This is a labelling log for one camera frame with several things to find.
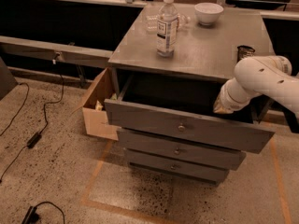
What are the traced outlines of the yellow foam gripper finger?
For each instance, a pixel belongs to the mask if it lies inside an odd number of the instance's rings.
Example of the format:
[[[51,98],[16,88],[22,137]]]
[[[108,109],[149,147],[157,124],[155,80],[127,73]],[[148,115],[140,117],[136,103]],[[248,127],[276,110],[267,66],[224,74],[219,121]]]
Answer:
[[[233,111],[226,108],[222,103],[221,99],[217,98],[213,105],[213,112],[216,114],[232,114]]]

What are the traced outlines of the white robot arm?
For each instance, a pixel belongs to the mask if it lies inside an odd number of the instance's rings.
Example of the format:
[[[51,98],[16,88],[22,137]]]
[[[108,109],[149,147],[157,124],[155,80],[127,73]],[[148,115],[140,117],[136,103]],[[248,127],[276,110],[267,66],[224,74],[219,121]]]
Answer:
[[[283,56],[251,56],[240,60],[234,77],[227,80],[213,105],[217,114],[232,114],[265,95],[299,117],[299,77]]]

